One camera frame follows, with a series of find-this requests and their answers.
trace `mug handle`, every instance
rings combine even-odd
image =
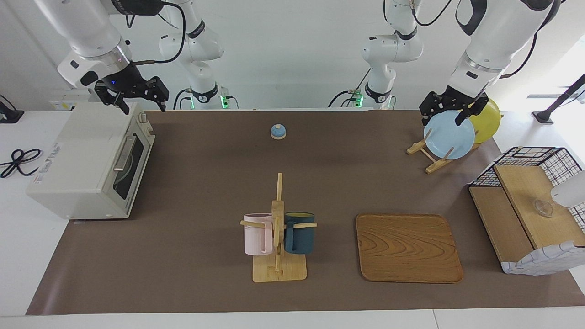
[[[287,242],[286,242],[286,249],[291,250],[291,251],[295,251],[294,249],[294,245],[293,245],[293,234],[294,234],[294,224],[296,224],[295,222],[288,222],[287,223]]]
[[[262,253],[267,253],[268,250],[272,247],[272,222],[265,221],[264,222],[264,249],[262,249]]]

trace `light blue plate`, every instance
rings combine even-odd
[[[457,126],[455,118],[458,115],[458,111],[445,111],[434,115],[425,126],[424,136],[432,129],[426,139],[426,145],[434,155],[443,158],[451,148],[455,148],[447,157],[447,160],[455,160],[468,154],[472,149],[475,141],[473,124],[465,119],[461,126]]]

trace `white wall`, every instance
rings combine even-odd
[[[30,54],[25,46],[4,49],[5,40],[13,29],[2,20],[0,37],[0,91],[26,109],[31,106],[32,92],[23,87],[6,87],[4,72],[9,70],[16,85],[29,84],[35,92],[44,88],[63,88],[54,68],[67,54],[67,43],[42,17],[32,0],[1,0],[7,2],[16,16],[25,22],[42,52]],[[339,91],[355,87],[368,65],[360,48],[369,36],[392,33],[382,15],[381,0],[254,0],[198,1],[207,25],[222,37],[226,53],[212,61],[217,80],[238,97],[243,108],[324,107]],[[424,22],[431,20],[445,1],[426,1],[420,14]],[[456,1],[433,26],[420,28],[425,53],[412,63],[394,65],[397,82],[394,94],[397,108],[417,108],[430,90],[442,92],[449,75],[466,48],[469,37],[454,20]],[[585,34],[583,1],[563,4],[557,18],[539,34],[539,43],[530,63],[514,78],[498,82],[488,94],[506,110],[514,100],[525,98],[530,86]],[[2,10],[1,16],[10,15]],[[132,44],[135,60],[161,59],[158,41],[161,35],[176,30],[158,17],[137,17],[132,29],[124,17],[111,17],[124,38]],[[515,68],[524,59],[525,50],[516,58]],[[141,67],[145,78],[160,76],[171,91],[188,86],[181,70],[173,64]],[[17,74],[29,76],[18,77]],[[155,108],[145,103],[146,108]]]

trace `white table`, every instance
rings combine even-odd
[[[16,125],[0,126],[2,161],[16,148],[49,150],[69,115],[68,112],[28,112]],[[557,131],[558,126],[535,125],[529,114],[509,113],[495,140],[500,149],[517,145],[567,147]],[[24,165],[24,169],[34,169],[38,163]],[[67,221],[24,194],[30,179],[15,174],[0,180],[0,328],[268,328],[277,325],[280,329],[564,329],[585,326],[585,307],[25,317],[22,315],[67,225]],[[585,266],[572,270],[572,273],[581,289],[585,290]]]

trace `pink mug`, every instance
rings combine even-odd
[[[244,252],[252,256],[271,254],[274,251],[272,214],[248,214],[244,220],[264,224],[264,228],[244,226]]]

